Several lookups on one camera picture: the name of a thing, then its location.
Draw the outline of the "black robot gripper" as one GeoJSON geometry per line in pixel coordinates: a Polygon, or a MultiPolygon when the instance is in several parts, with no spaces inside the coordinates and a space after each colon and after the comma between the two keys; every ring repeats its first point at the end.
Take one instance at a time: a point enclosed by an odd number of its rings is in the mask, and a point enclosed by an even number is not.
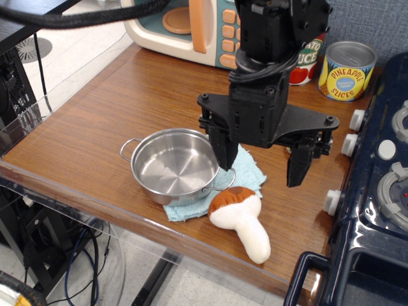
{"type": "MultiPolygon", "coordinates": [[[[288,104],[289,77],[293,70],[269,71],[255,76],[237,69],[230,74],[227,95],[198,96],[200,125],[209,136],[218,165],[232,168],[238,143],[269,148],[275,143],[291,145],[309,133],[320,135],[323,143],[339,127],[338,118],[288,104]]],[[[290,148],[287,186],[300,186],[312,164],[314,147],[297,143],[290,148]]]]}

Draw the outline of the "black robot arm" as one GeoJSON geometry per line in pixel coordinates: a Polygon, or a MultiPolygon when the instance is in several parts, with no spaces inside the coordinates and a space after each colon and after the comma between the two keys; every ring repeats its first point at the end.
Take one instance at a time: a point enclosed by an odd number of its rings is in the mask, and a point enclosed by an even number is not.
{"type": "Polygon", "coordinates": [[[202,94],[200,126],[219,166],[228,170],[239,144],[291,151],[288,187],[299,186],[313,159],[328,155],[338,118],[288,103],[289,77],[308,43],[328,30],[326,1],[237,1],[240,47],[229,93],[202,94]]]}

